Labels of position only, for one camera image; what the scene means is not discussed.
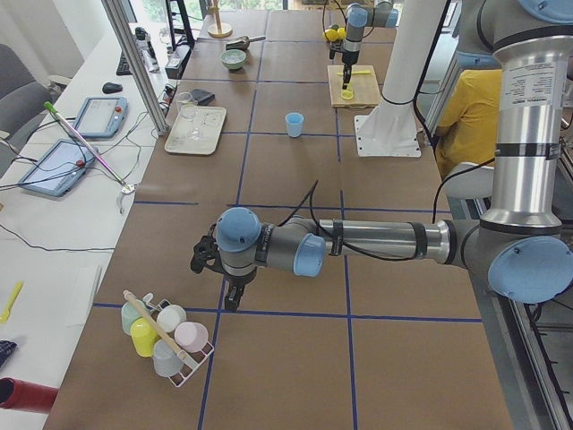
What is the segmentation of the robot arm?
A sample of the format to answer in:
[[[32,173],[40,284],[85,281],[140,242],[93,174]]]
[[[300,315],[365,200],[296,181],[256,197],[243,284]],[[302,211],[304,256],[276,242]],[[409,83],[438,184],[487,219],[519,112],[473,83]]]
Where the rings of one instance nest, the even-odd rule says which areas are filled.
[[[394,28],[397,22],[398,10],[392,1],[375,1],[373,7],[358,3],[347,7],[346,36],[342,41],[343,90],[348,88],[352,68],[357,64],[365,28]]]
[[[560,239],[552,197],[572,4],[466,1],[459,51],[493,56],[502,70],[490,209],[479,220],[432,224],[296,217],[279,226],[249,209],[229,209],[212,227],[229,284],[227,310],[238,308],[260,267],[314,277],[327,255],[341,254],[452,264],[524,304],[551,300],[569,286],[572,253]]]

